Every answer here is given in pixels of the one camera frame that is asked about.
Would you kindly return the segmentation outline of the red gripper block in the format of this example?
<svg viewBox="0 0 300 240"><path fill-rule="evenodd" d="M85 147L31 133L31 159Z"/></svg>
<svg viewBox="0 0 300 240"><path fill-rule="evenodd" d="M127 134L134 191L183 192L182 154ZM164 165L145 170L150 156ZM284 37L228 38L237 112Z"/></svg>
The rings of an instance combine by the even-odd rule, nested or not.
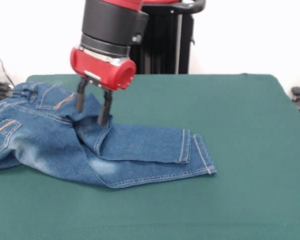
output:
<svg viewBox="0 0 300 240"><path fill-rule="evenodd" d="M111 58L74 47L70 52L70 65L82 76L76 90L75 110L79 113L83 111L89 82L87 77L90 77L96 81L96 85L104 87L104 104L98 115L98 124L105 125L110 115L113 91L124 90L131 84L136 73L136 64L129 57Z"/></svg>

